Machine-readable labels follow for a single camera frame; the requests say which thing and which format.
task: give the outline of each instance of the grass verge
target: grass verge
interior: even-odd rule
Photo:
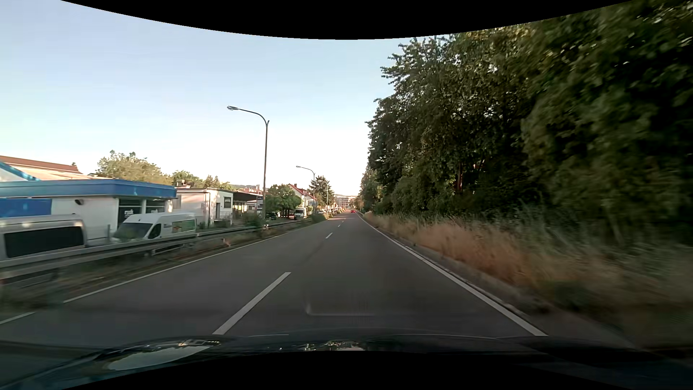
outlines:
[[[493,223],[375,215],[375,227],[413,241],[554,305],[588,315],[640,345],[693,345],[693,248],[664,239],[616,246],[586,226],[539,217]]]

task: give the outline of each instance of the tree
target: tree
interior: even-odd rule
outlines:
[[[373,210],[375,204],[383,197],[383,186],[378,183],[376,176],[376,171],[370,168],[363,173],[361,191],[354,201],[359,210]]]
[[[309,190],[310,194],[317,200],[318,206],[327,206],[327,201],[330,203],[335,201],[335,193],[325,176],[318,176],[315,180],[311,180]]]
[[[193,188],[202,185],[202,179],[188,171],[173,172],[173,175],[171,175],[171,185],[176,185],[178,180],[184,180],[185,185],[190,185],[190,187]]]
[[[691,19],[691,1],[634,0],[401,45],[355,203],[691,225]]]
[[[108,157],[101,158],[98,163],[98,176],[124,180],[140,181],[169,185],[171,177],[161,172],[161,169],[147,158],[138,158],[135,152],[116,153],[110,151]]]
[[[282,211],[286,214],[285,212],[295,209],[300,204],[301,198],[294,193],[291,186],[275,184],[267,189],[263,207],[266,207],[266,212]]]

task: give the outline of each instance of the blue roof trim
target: blue roof trim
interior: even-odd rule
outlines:
[[[173,199],[175,198],[175,187],[120,179],[0,182],[0,198],[88,195]]]
[[[35,178],[28,173],[24,173],[17,168],[5,164],[2,161],[0,161],[0,169],[4,169],[5,171],[10,172],[12,175],[19,176],[20,178],[24,178],[26,180],[41,181],[41,179]]]

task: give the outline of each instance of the black border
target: black border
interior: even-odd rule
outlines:
[[[180,26],[304,39],[387,39],[447,35],[550,19],[623,1],[441,3],[257,3],[67,1]]]

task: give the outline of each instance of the car hood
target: car hood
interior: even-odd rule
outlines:
[[[576,376],[607,383],[620,378],[621,382],[617,380],[614,384],[625,381],[633,388],[643,383],[662,389],[693,384],[692,370],[687,366],[641,350],[592,341],[535,336],[471,337],[406,329],[330,329],[247,337],[183,336],[142,341],[90,353],[5,384],[0,389],[67,389],[131,373],[210,359],[314,351],[456,355],[473,357],[477,362],[485,362],[484,359],[489,364],[502,361],[568,375],[580,372]],[[555,369],[557,362],[562,363],[559,371]],[[593,372],[586,371],[586,366]]]

